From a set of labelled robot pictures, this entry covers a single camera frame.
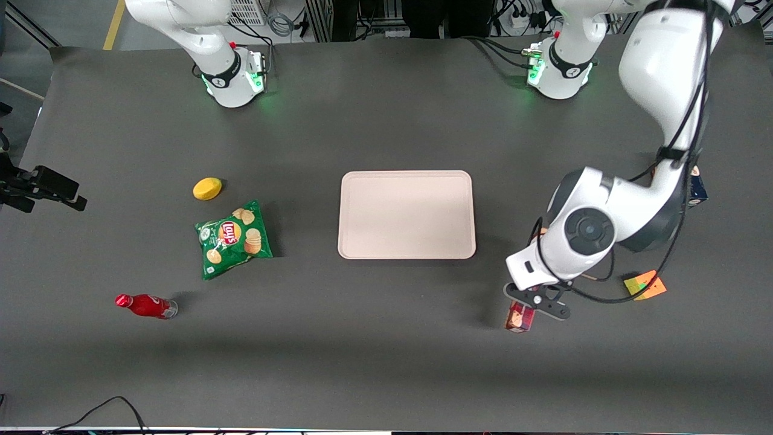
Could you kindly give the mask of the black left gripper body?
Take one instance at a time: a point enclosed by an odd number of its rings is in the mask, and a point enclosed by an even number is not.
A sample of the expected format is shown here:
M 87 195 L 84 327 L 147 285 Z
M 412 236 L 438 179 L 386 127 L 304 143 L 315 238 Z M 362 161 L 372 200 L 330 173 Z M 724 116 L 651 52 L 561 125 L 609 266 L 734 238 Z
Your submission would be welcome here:
M 530 288 L 530 291 L 542 298 L 561 298 L 566 291 L 571 292 L 572 280 L 558 281 L 553 284 L 541 284 Z

